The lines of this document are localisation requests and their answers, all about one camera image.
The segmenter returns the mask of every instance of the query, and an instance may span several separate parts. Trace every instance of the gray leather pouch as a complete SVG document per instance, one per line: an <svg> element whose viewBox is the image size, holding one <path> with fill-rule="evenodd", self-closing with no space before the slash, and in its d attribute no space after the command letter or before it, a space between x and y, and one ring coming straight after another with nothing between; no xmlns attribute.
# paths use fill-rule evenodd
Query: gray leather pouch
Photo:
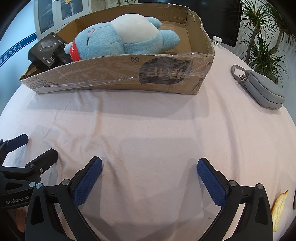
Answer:
<svg viewBox="0 0 296 241"><path fill-rule="evenodd" d="M244 71L245 74L238 77L234 73L235 69L240 69ZM261 106L276 109L282 107L285 101L285 95L272 80L253 70L245 70L238 65L231 67L231 73L235 80L240 85L244 86Z"/></svg>

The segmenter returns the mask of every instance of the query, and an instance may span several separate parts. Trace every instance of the silver bolt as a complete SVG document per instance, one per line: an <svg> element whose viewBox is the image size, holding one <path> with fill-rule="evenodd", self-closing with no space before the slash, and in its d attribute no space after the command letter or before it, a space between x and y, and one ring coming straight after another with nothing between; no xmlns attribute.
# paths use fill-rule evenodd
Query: silver bolt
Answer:
<svg viewBox="0 0 296 241"><path fill-rule="evenodd" d="M263 186L261 183L258 183L258 184L257 184L257 187L258 187L259 189L263 189L263 188L264 188L264 186Z"/></svg>
<svg viewBox="0 0 296 241"><path fill-rule="evenodd" d="M235 187L237 185L237 182L231 180L231 181L229 181L229 184L230 184L230 186Z"/></svg>
<svg viewBox="0 0 296 241"><path fill-rule="evenodd" d="M30 182L30 187L35 187L35 182Z"/></svg>
<svg viewBox="0 0 296 241"><path fill-rule="evenodd" d="M35 187L36 187L37 189L39 189L39 188L42 187L42 184L41 184L41 183L37 183Z"/></svg>
<svg viewBox="0 0 296 241"><path fill-rule="evenodd" d="M62 184L63 184L64 186L67 186L69 183L70 183L70 180L69 180L69 179L64 179L64 180L62 181Z"/></svg>

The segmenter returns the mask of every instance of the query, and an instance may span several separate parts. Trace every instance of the plush toy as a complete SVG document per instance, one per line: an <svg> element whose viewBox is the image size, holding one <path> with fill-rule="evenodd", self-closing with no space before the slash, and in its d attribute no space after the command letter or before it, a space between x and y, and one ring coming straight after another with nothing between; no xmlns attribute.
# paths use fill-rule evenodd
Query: plush toy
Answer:
<svg viewBox="0 0 296 241"><path fill-rule="evenodd" d="M119 54L159 54L176 47L179 36L172 30L158 30L159 27L157 18L125 14L84 29L65 46L65 52L78 61Z"/></svg>

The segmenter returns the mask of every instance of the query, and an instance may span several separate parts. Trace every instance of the black screen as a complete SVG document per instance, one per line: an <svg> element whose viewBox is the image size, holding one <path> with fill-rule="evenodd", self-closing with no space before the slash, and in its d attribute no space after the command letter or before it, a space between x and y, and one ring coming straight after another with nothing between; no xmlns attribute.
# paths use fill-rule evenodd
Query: black screen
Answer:
<svg viewBox="0 0 296 241"><path fill-rule="evenodd" d="M211 39L222 38L222 43L235 46L239 32L242 3L238 0L138 0L139 3L165 2L189 7L200 16Z"/></svg>

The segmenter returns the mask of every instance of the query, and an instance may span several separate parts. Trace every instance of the pink tablecloth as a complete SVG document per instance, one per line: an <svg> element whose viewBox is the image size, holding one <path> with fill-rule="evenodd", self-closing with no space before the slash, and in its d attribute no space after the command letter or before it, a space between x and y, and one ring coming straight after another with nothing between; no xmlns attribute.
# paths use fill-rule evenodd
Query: pink tablecloth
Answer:
<svg viewBox="0 0 296 241"><path fill-rule="evenodd" d="M270 205L289 189L274 233L278 240L296 215L296 128L284 107L260 107L235 82L230 68L248 68L242 60L222 47L215 51L196 96L145 91L37 95L21 86L0 117L0 137L26 133L30 140L9 154L5 165L23 167L54 148L58 163L42 175L45 185L54 185L99 156L104 169L81 210L102 240L193 241L219 212L196 172L198 159L206 157L229 180L262 183Z"/></svg>

